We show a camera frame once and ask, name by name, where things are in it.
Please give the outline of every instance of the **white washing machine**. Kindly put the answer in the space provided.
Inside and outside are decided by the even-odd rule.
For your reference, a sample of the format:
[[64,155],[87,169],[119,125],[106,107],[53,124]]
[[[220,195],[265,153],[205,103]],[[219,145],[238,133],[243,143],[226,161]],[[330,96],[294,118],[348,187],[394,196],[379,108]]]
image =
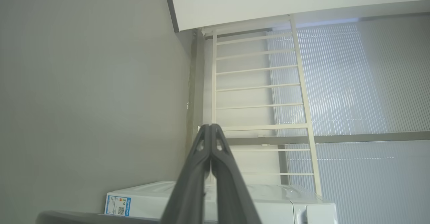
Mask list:
[[[174,181],[160,181],[106,196],[106,215],[160,219],[175,187]],[[336,224],[333,202],[296,185],[247,184],[263,224]],[[217,221],[216,184],[205,187],[205,221]]]

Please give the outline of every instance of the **qr code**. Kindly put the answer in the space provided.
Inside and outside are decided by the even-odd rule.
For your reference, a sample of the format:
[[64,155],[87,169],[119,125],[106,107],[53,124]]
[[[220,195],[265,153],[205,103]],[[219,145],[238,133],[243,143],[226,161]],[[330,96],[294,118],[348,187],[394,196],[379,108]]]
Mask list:
[[124,215],[124,207],[118,207],[118,215]]

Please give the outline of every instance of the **gray wall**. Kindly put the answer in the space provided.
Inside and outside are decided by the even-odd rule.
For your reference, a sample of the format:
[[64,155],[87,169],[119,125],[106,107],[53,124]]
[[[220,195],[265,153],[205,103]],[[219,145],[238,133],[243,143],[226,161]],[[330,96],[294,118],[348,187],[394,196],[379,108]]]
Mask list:
[[175,180],[190,42],[166,0],[0,0],[0,222]]

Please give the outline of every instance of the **metal rack bar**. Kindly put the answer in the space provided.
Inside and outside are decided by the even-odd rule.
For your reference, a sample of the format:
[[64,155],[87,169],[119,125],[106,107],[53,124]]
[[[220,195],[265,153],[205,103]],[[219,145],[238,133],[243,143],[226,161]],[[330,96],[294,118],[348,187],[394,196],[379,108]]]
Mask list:
[[217,73],[216,75],[220,76],[220,75],[237,74],[237,73],[254,72],[254,71],[273,71],[273,70],[287,69],[287,68],[294,68],[294,67],[297,67],[297,65],[295,64],[295,65],[259,68],[259,69],[243,70],[243,71],[227,71],[227,72]]
[[291,32],[293,34],[294,48],[296,48],[298,75],[299,75],[299,80],[301,83],[301,97],[302,97],[303,103],[304,103],[304,116],[306,118],[306,123],[308,123],[307,136],[309,137],[309,148],[310,148],[310,159],[312,162],[312,172],[314,173],[313,181],[315,184],[316,194],[321,195],[321,181],[319,178],[318,159],[316,157],[315,139],[313,137],[312,119],[310,117],[309,99],[307,97],[306,83],[304,80],[303,62],[301,60],[301,55],[300,55],[300,44],[298,41],[297,29],[295,26],[295,21],[294,21],[293,16],[291,16],[291,18],[290,18],[290,23],[291,23]]
[[276,107],[276,106],[301,106],[301,105],[303,105],[303,103],[270,104],[270,105],[256,105],[256,106],[229,106],[229,107],[217,107],[217,110]]
[[222,92],[222,91],[246,91],[246,90],[254,90],[254,89],[265,89],[265,88],[275,88],[275,87],[284,87],[284,86],[297,86],[297,85],[300,85],[300,83],[281,84],[281,85],[263,85],[263,86],[253,86],[253,87],[219,89],[219,90],[216,90],[216,92]]
[[235,126],[223,127],[224,132],[231,131],[252,131],[252,130],[274,130],[274,129],[305,129],[307,123],[299,124],[275,124],[275,125],[259,125],[259,126]]
[[233,149],[233,152],[289,152],[289,151],[310,151],[310,148],[292,149]]
[[289,48],[289,49],[282,49],[282,50],[262,51],[262,52],[249,53],[249,54],[237,54],[237,55],[231,55],[231,56],[217,57],[216,60],[235,59],[235,58],[242,58],[242,57],[265,55],[265,54],[288,53],[288,52],[293,52],[294,50],[295,49],[293,48]]
[[246,39],[229,40],[229,41],[218,42],[217,45],[240,43],[240,42],[249,42],[249,41],[261,40],[261,39],[273,39],[273,38],[287,37],[287,36],[291,36],[291,33],[273,34],[273,35],[252,37],[252,38],[246,38]]
[[213,30],[213,39],[212,39],[212,123],[216,123],[216,54],[217,54],[217,31]]
[[252,172],[242,172],[243,175],[314,175],[313,173],[252,173]]

